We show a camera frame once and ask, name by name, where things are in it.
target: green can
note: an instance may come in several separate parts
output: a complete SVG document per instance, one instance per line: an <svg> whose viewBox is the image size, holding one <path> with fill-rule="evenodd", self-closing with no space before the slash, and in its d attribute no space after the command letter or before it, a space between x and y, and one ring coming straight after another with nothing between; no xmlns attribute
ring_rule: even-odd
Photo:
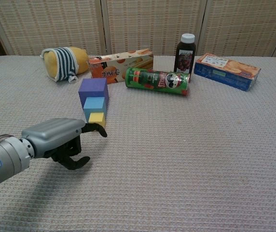
<svg viewBox="0 0 276 232"><path fill-rule="evenodd" d="M125 84L127 87L181 95L187 95L189 81L190 74L160 72L139 68L128 68L125 75Z"/></svg>

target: textured fabric surface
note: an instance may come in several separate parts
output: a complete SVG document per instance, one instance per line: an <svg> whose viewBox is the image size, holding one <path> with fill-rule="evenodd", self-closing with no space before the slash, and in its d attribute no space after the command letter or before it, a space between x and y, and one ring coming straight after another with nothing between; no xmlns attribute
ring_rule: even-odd
<svg viewBox="0 0 276 232"><path fill-rule="evenodd" d="M276 231L276 58L234 59L262 68L249 92L196 75L188 97L109 85L108 137L81 135L89 164L33 159L0 184L0 232ZM39 57L0 57L0 134L84 119L86 76L55 83Z"/></svg>

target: stuffed toy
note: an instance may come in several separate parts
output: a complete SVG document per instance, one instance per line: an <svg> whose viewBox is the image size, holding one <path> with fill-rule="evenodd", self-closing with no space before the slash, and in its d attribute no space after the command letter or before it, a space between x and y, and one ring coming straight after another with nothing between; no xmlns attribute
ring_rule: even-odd
<svg viewBox="0 0 276 232"><path fill-rule="evenodd" d="M89 57L86 50L77 47L47 48L41 52L48 77L57 81L78 80L77 74L88 70Z"/></svg>

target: product package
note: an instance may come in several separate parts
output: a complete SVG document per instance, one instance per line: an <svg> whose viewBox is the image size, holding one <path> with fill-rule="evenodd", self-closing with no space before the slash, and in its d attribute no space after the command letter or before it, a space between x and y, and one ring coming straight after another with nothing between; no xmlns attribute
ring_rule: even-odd
<svg viewBox="0 0 276 232"><path fill-rule="evenodd" d="M160 72L154 70L128 68L125 84L131 88L141 88L160 92L187 95L190 74Z"/></svg>
<svg viewBox="0 0 276 232"><path fill-rule="evenodd" d="M194 73L214 81L248 91L260 68L206 53L196 61Z"/></svg>
<svg viewBox="0 0 276 232"><path fill-rule="evenodd" d="M153 69L153 53L149 49L97 56L89 59L92 78L107 78L108 84L125 80L128 67Z"/></svg>

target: foam block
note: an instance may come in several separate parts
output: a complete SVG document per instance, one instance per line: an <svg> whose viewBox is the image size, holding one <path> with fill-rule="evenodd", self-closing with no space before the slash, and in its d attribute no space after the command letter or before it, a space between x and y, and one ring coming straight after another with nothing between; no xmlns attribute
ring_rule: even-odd
<svg viewBox="0 0 276 232"><path fill-rule="evenodd" d="M104 113L103 112L101 112L101 113L92 112L89 117L89 123L98 123L102 127L105 127L106 121L105 121Z"/></svg>
<svg viewBox="0 0 276 232"><path fill-rule="evenodd" d="M108 106L109 93L106 78L83 79L78 93L82 108L87 97L104 97L106 107Z"/></svg>
<svg viewBox="0 0 276 232"><path fill-rule="evenodd" d="M104 113L106 116L107 107L105 97L87 97L83 106L85 118L88 121L91 113Z"/></svg>

